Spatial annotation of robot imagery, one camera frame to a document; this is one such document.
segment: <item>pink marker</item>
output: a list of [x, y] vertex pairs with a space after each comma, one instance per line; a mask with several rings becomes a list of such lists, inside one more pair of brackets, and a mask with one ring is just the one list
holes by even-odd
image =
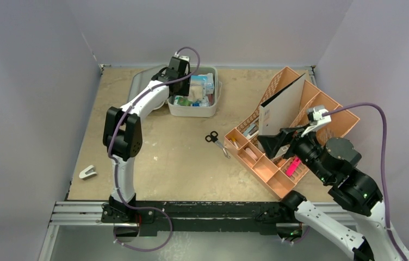
[[299, 164], [301, 164], [301, 160], [296, 157], [286, 171], [286, 176], [291, 177], [294, 171], [298, 168]]

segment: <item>white cardboard folder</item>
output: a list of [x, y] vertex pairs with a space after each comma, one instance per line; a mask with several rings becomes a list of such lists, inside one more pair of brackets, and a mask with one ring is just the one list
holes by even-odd
[[259, 106], [258, 135], [276, 135], [281, 128], [289, 127], [299, 113], [306, 78], [304, 73]]

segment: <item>floor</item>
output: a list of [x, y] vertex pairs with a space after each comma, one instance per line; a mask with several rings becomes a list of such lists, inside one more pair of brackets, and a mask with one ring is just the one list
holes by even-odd
[[[75, 168], [69, 200], [107, 200], [112, 170], [102, 144], [107, 109], [126, 103], [132, 78], [144, 69], [105, 69]], [[234, 158], [227, 159], [205, 135], [219, 137], [256, 108], [272, 76], [279, 70], [219, 69], [223, 83], [216, 114], [210, 118], [175, 117], [165, 105], [142, 122], [144, 144], [136, 157], [134, 187], [138, 200], [274, 201], [274, 198]], [[89, 165], [98, 175], [81, 180]], [[309, 172], [295, 187], [312, 202], [331, 202], [324, 187]]]

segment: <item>white plastic bin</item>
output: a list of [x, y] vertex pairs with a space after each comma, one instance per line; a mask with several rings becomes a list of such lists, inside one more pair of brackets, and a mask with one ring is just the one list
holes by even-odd
[[[190, 70], [193, 72], [196, 67], [191, 66]], [[218, 107], [219, 96], [222, 91], [222, 83], [218, 81], [218, 70], [212, 66], [200, 66], [194, 75], [198, 74], [213, 74], [214, 79], [214, 104], [209, 107], [192, 107], [174, 105], [174, 97], [169, 97], [168, 107], [169, 112], [174, 116], [179, 117], [212, 117], [216, 113]]]

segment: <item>pink object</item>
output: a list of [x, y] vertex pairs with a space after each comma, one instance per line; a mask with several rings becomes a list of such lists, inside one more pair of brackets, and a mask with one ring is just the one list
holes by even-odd
[[301, 160], [296, 157], [291, 165], [288, 167], [288, 170], [286, 171], [286, 176], [291, 177], [294, 173], [294, 171], [298, 168], [299, 164], [301, 164]]
[[246, 148], [245, 151], [248, 153], [249, 157], [251, 157], [253, 160], [257, 160], [257, 156], [250, 148]]

